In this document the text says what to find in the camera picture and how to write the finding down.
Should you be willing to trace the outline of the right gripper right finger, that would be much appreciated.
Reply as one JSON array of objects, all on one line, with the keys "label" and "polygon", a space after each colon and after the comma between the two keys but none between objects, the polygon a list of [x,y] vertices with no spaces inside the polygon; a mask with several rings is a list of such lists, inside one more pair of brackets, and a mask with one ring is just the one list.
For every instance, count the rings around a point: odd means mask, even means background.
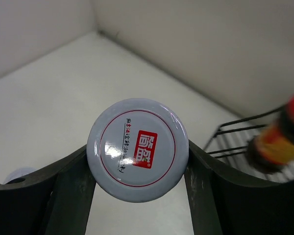
[{"label": "right gripper right finger", "polygon": [[294,235],[294,180],[253,177],[189,144],[184,174],[196,235]]}]

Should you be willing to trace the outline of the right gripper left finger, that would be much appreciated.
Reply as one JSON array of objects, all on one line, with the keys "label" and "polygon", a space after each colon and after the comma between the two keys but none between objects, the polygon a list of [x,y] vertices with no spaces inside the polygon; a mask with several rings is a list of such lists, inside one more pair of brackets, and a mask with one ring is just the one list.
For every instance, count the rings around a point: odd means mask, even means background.
[{"label": "right gripper left finger", "polygon": [[86,147],[0,184],[0,235],[83,235],[96,181]]}]

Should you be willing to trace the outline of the white lid spice jar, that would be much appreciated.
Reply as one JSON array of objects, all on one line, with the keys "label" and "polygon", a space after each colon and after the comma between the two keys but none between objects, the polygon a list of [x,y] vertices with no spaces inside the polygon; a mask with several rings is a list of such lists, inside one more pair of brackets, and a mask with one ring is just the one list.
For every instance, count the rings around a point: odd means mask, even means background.
[{"label": "white lid spice jar", "polygon": [[143,203],[162,197],[179,183],[189,158],[189,139],[169,107],[131,98],[113,104],[96,119],[86,155],[105,192]]}]

